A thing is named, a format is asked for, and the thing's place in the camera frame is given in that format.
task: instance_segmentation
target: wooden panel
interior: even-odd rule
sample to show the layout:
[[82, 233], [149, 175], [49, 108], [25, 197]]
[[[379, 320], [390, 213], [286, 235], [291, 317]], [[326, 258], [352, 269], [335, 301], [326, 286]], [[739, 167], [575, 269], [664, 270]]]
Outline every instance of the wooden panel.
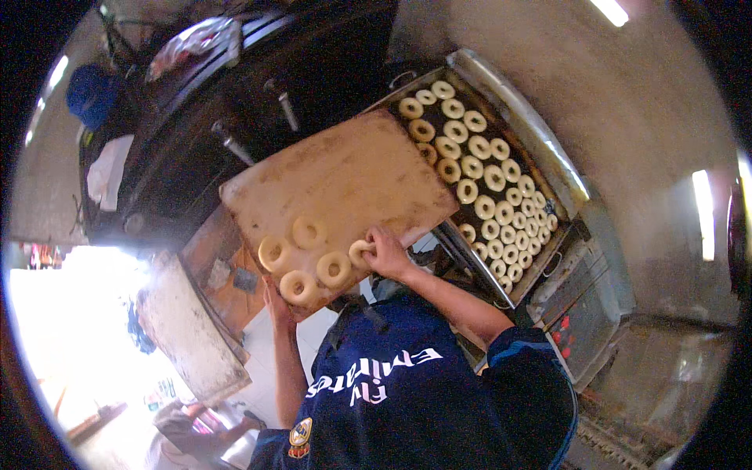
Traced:
[[[265, 236], [292, 243], [297, 217], [322, 220], [329, 233], [325, 246], [310, 251], [293, 247], [289, 265], [289, 270], [313, 276], [323, 254], [347, 253], [371, 225], [389, 226], [407, 247], [459, 208], [386, 110], [362, 114], [270, 156], [223, 184], [220, 198], [235, 216], [256, 262]], [[274, 274], [277, 284], [282, 274]], [[366, 275], [353, 270], [350, 281], [337, 291], [320, 284], [319, 299], [294, 308], [294, 313], [299, 319], [307, 317]]]

